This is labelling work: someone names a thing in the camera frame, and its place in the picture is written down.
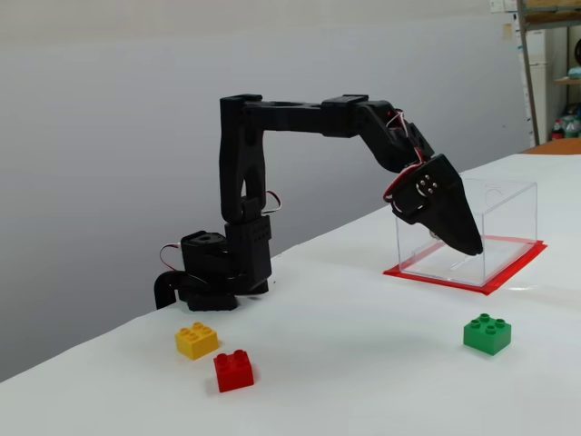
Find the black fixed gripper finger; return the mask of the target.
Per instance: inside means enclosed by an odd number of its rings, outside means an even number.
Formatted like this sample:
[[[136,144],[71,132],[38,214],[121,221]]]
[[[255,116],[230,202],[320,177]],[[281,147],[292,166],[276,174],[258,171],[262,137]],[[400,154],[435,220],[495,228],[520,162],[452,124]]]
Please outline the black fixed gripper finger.
[[[460,177],[445,189],[437,212],[435,234],[462,253],[483,253],[483,243]]]

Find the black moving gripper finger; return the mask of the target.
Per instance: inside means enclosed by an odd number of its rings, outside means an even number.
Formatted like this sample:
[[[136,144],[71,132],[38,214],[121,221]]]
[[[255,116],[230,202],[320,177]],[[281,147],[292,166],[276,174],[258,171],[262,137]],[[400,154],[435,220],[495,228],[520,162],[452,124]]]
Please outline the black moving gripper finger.
[[[443,193],[457,177],[459,177],[457,173],[412,174],[398,186],[393,194],[394,214],[406,223],[422,224],[435,233],[437,212]]]

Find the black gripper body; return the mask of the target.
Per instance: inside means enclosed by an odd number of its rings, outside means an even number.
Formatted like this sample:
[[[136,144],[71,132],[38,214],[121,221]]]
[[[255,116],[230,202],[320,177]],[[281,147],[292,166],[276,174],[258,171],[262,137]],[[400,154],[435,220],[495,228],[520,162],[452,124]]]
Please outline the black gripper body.
[[[439,154],[395,185],[390,204],[393,213],[406,223],[444,225],[464,211],[464,188],[448,158]]]

